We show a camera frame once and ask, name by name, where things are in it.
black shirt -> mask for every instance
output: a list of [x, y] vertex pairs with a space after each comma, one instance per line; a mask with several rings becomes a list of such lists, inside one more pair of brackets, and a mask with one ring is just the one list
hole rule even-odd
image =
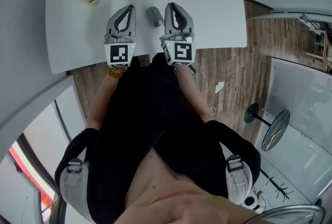
[[85, 129], [72, 140], [55, 179], [59, 185], [68, 161], [86, 147], [90, 215], [98, 224], [113, 223], [125, 210], [125, 196], [138, 165], [154, 147], [173, 171], [227, 198], [227, 162], [219, 142], [241, 156], [255, 183], [260, 154], [250, 142], [218, 121], [204, 124], [171, 71], [130, 68], [118, 84], [101, 129]]

round table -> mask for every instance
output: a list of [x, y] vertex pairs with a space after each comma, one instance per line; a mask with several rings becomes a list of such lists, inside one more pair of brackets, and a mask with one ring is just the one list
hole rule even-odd
[[278, 114], [272, 123], [268, 123], [266, 120], [264, 120], [261, 116], [258, 115], [258, 112], [258, 103], [250, 105], [244, 114], [244, 121], [246, 123], [251, 123], [255, 119], [258, 119], [269, 126], [269, 130], [266, 132], [261, 144], [261, 149], [263, 151], [269, 151], [279, 142], [281, 137], [284, 135], [289, 124], [291, 112], [289, 110], [283, 110]]

bracelet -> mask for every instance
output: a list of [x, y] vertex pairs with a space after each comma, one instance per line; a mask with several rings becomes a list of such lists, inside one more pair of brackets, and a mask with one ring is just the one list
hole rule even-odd
[[108, 67], [106, 72], [110, 77], [120, 79], [126, 72], [126, 67]]

gray cylinder object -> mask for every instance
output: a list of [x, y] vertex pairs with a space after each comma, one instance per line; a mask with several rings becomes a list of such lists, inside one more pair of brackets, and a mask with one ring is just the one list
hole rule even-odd
[[155, 27], [160, 27], [164, 23], [164, 18], [155, 6], [151, 6], [146, 10], [147, 19], [150, 24]]

white table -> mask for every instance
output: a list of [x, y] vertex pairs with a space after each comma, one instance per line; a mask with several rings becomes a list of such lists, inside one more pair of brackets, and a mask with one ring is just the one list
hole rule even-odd
[[162, 15], [169, 2], [192, 16], [195, 43], [201, 48], [246, 47], [243, 0], [101, 0], [92, 8], [82, 0], [46, 0], [46, 37], [54, 74], [106, 61], [104, 35], [109, 18], [120, 8], [136, 7], [135, 55], [161, 52], [164, 27], [152, 27], [145, 10], [158, 7]]

